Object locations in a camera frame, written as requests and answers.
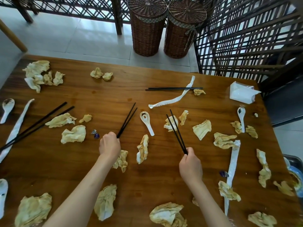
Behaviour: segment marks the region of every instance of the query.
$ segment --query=hand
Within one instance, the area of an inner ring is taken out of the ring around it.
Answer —
[[[184,182],[189,185],[202,180],[201,161],[195,156],[194,149],[186,148],[188,155],[184,155],[179,163],[180,175]]]
[[[113,165],[116,162],[121,152],[121,145],[115,133],[110,132],[102,137],[99,152],[100,156],[107,158],[109,164]]]

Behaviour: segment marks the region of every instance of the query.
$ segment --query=spoon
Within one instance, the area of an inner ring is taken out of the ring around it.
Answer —
[[[4,215],[4,203],[9,185],[5,179],[0,179],[0,219]]]
[[[142,111],[140,113],[140,118],[145,123],[145,125],[147,126],[147,129],[149,130],[149,133],[151,134],[151,136],[154,136],[154,131],[152,130],[151,124],[149,122],[149,114],[148,114],[148,112]]]
[[[4,114],[2,116],[0,124],[5,123],[7,116],[13,110],[14,106],[15,106],[15,101],[13,99],[6,99],[3,101],[2,107],[4,110]]]
[[[244,133],[245,132],[245,127],[244,127],[245,108],[244,107],[239,107],[237,112],[238,112],[238,116],[239,116],[240,123],[241,123],[242,133]]]

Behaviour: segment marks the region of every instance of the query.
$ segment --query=purple glass gem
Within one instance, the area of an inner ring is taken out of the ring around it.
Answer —
[[[225,178],[229,177],[228,173],[224,170],[221,170],[219,173],[222,177],[225,177]]]
[[[100,135],[98,133],[95,133],[94,139],[98,139],[98,138],[100,138]]]

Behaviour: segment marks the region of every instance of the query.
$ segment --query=wooden table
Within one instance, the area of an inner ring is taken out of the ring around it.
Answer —
[[[53,72],[64,73],[64,84],[42,86],[40,94],[30,89],[24,81],[22,69],[37,60],[49,60]],[[112,80],[105,82],[90,77],[96,67],[103,72],[113,72]],[[191,192],[180,177],[178,164],[183,153],[173,132],[163,128],[166,114],[169,109],[177,117],[184,110],[189,111],[180,132],[186,146],[193,147],[201,159],[203,181],[223,209],[224,199],[219,194],[218,182],[224,179],[219,171],[228,171],[231,149],[214,146],[213,134],[236,134],[229,123],[238,120],[237,108],[243,103],[229,99],[229,86],[237,79],[195,74],[193,86],[203,86],[206,95],[195,96],[189,91],[177,103],[149,109],[148,104],[172,99],[181,91],[144,91],[147,87],[185,86],[191,76],[190,73],[50,57],[25,56],[21,59],[0,91],[1,102],[6,98],[16,101],[13,113],[0,126],[1,144],[5,143],[25,104],[32,98],[35,101],[29,107],[21,131],[64,101],[68,102],[64,109],[75,106],[70,113],[77,118],[76,125],[84,114],[92,114],[93,119],[85,124],[87,135],[83,143],[60,143],[63,130],[74,126],[68,124],[52,129],[45,126],[13,146],[0,164],[0,177],[9,183],[5,216],[0,220],[0,226],[13,226],[23,196],[50,193],[53,197],[52,214],[97,160],[99,140],[90,134],[92,130],[96,129],[100,136],[109,131],[117,133],[134,102],[138,111],[121,136],[121,147],[129,152],[127,170],[122,173],[120,168],[112,169],[103,185],[113,183],[118,186],[115,211],[103,223],[93,213],[88,226],[160,226],[150,221],[149,213],[166,202],[184,205],[181,214],[188,220],[189,227],[206,226],[199,208],[191,202]],[[252,80],[237,81],[256,86]],[[247,221],[247,216],[261,211],[273,215],[278,221],[276,226],[297,226],[301,213],[298,198],[282,194],[272,184],[275,180],[290,181],[290,176],[261,96],[257,95],[256,102],[245,105],[245,108],[245,124],[253,126],[259,138],[252,138],[247,133],[238,135],[241,148],[233,188],[242,200],[230,201],[229,218],[237,227],[253,227],[256,225]],[[149,138],[147,160],[139,165],[136,163],[136,146],[144,134],[149,134],[139,118],[141,111],[149,112],[155,136]],[[253,113],[258,113],[259,117],[255,118]],[[192,127],[205,119],[211,121],[212,131],[199,141]],[[262,167],[256,157],[256,148],[266,152],[272,172],[266,189],[258,182]]]

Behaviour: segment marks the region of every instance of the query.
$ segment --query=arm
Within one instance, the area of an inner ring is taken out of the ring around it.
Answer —
[[[200,160],[191,147],[187,151],[188,155],[184,155],[179,164],[180,174],[196,198],[208,227],[232,227],[202,181]]]
[[[43,227],[86,227],[105,177],[121,151],[115,133],[103,136],[99,151],[100,156],[95,165]]]

